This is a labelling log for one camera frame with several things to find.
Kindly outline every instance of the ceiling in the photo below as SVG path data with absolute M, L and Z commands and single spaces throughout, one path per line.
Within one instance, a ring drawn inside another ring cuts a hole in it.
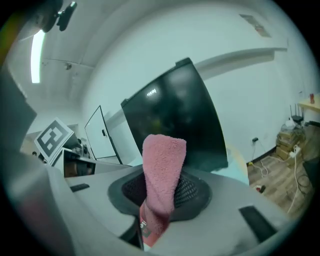
M 61 32 L 54 26 L 45 34 L 40 83 L 31 82 L 33 37 L 15 43 L 8 68 L 36 112 L 55 106 L 77 106 L 99 59 L 124 31 L 160 8 L 192 1 L 76 0 L 78 5 L 67 29 Z M 65 0 L 62 9 L 70 2 Z

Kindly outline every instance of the towel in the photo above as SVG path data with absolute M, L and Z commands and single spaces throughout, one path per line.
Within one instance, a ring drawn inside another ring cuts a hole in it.
M 187 142 L 162 134 L 150 134 L 142 146 L 146 199 L 141 206 L 148 229 L 160 236 L 174 211 L 174 194 L 186 157 Z

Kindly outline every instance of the black monitor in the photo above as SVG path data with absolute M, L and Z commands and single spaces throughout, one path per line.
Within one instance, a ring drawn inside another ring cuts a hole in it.
M 186 140 L 184 166 L 211 172 L 228 166 L 224 136 L 214 104 L 189 58 L 121 103 L 142 153 L 149 134 Z

